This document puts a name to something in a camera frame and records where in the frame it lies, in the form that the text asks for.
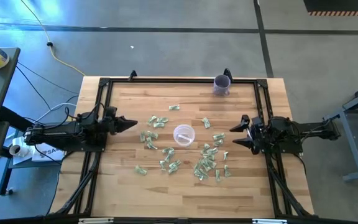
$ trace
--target white paper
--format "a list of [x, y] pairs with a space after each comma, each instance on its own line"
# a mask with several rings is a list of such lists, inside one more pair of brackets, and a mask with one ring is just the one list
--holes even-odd
[[18, 145], [20, 147], [26, 147], [29, 149], [29, 153], [24, 157], [21, 156], [13, 156], [13, 165], [24, 162], [32, 157], [33, 148], [31, 146], [26, 145], [24, 142], [24, 137], [15, 138], [12, 140], [13, 145]]
[[[38, 144], [37, 149], [40, 152], [44, 153], [45, 155], [48, 155], [49, 157], [51, 157], [52, 159], [54, 159], [56, 161], [62, 160], [63, 156], [65, 155], [65, 153], [63, 151], [56, 149], [55, 147], [52, 147], [45, 143]], [[37, 150], [34, 150], [34, 153], [32, 156], [32, 161], [33, 162], [50, 162], [51, 159], [40, 154]]]

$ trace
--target wooden table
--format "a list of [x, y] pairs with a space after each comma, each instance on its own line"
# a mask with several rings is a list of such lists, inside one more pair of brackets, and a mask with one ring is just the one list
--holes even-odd
[[[99, 78], [84, 77], [76, 114], [92, 110]], [[291, 118], [283, 79], [267, 80], [274, 115]], [[211, 90], [210, 84], [202, 83], [114, 84], [111, 106], [118, 108], [118, 116], [139, 123], [108, 137], [99, 167], [93, 217], [273, 217], [264, 156], [254, 156], [247, 148], [232, 143], [246, 133], [229, 132], [239, 124], [242, 114], [257, 116], [254, 88], [235, 84], [227, 97], [213, 96]], [[179, 111], [168, 110], [169, 105], [176, 104], [180, 105]], [[147, 126], [152, 115], [168, 117], [166, 127]], [[210, 120], [212, 128], [204, 128], [201, 122], [204, 117]], [[189, 148], [178, 147], [173, 140], [173, 130], [179, 124], [189, 124], [196, 131], [196, 139]], [[159, 134], [154, 141], [158, 150], [147, 149], [140, 142], [140, 132], [147, 130]], [[225, 133], [226, 138], [216, 155], [217, 169], [223, 174], [223, 166], [228, 165], [232, 176], [222, 177], [217, 183], [212, 170], [210, 178], [199, 181], [193, 175], [193, 167], [201, 157], [200, 150], [204, 143], [212, 145], [212, 135], [219, 133]], [[175, 148], [173, 159], [182, 161], [172, 175], [162, 172], [158, 163], [165, 157], [159, 149], [168, 146]], [[227, 161], [223, 160], [225, 151], [229, 152]], [[64, 160], [51, 212], [58, 210], [76, 189], [83, 157], [83, 153], [76, 152]], [[313, 213], [302, 163], [288, 154], [283, 155], [283, 163], [288, 187], [304, 208]], [[147, 169], [147, 175], [136, 174], [136, 165]]]

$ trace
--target metal table leg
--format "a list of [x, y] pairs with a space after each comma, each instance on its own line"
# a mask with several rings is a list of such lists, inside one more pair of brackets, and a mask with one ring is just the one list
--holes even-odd
[[11, 195], [13, 194], [13, 190], [7, 191], [7, 185], [9, 183], [9, 179], [11, 178], [12, 169], [9, 168], [9, 164], [11, 163], [11, 158], [6, 160], [4, 173], [2, 174], [2, 179], [0, 183], [0, 195]]
[[32, 123], [17, 113], [11, 111], [5, 106], [1, 107], [0, 110], [0, 121], [7, 121], [9, 125], [18, 129], [19, 131], [25, 132], [27, 128], [32, 126]]

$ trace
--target black bracket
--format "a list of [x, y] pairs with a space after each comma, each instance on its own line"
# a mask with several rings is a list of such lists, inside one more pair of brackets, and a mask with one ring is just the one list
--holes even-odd
[[99, 79], [99, 87], [103, 87], [109, 82], [110, 82], [110, 78], [100, 78]]
[[231, 76], [231, 72], [230, 72], [230, 70], [228, 68], [224, 69], [223, 75], [229, 77], [230, 82], [233, 83], [233, 77]]
[[263, 88], [267, 88], [267, 80], [266, 79], [257, 79], [256, 82]]
[[136, 71], [133, 70], [133, 71], [131, 72], [131, 75], [129, 75], [128, 81], [131, 82], [132, 79], [133, 79], [134, 77], [136, 77], [136, 76], [137, 76]]

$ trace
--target gray floor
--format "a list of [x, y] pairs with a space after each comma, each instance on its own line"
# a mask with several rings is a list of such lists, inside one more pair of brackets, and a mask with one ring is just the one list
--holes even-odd
[[[26, 2], [41, 21], [51, 25], [257, 28], [252, 0]], [[358, 30], [358, 17], [310, 17], [302, 0], [259, 2], [266, 29]], [[0, 0], [0, 23], [36, 24], [36, 20], [20, 1]], [[267, 76], [258, 34], [49, 34], [58, 57], [87, 75], [129, 75], [134, 69], [142, 76], [215, 76], [229, 67], [235, 77]], [[82, 76], [54, 61], [45, 43], [41, 31], [0, 30], [1, 47], [22, 49], [20, 62], [71, 91], [79, 91]], [[358, 90], [358, 35], [269, 34], [267, 43], [273, 73], [285, 79], [295, 120], [319, 121]], [[51, 105], [73, 96], [23, 71]], [[17, 72], [4, 105], [30, 118], [38, 118], [47, 111]], [[59, 121], [63, 115], [62, 110], [55, 111], [43, 121]], [[344, 138], [334, 142], [308, 139], [304, 150], [315, 213], [325, 218], [358, 220], [358, 180], [346, 184], [342, 181], [343, 175], [356, 171], [347, 141]], [[3, 164], [1, 159], [0, 179]], [[17, 193], [0, 197], [0, 218], [46, 214], [53, 199], [57, 173], [58, 167], [15, 170], [9, 186]]]

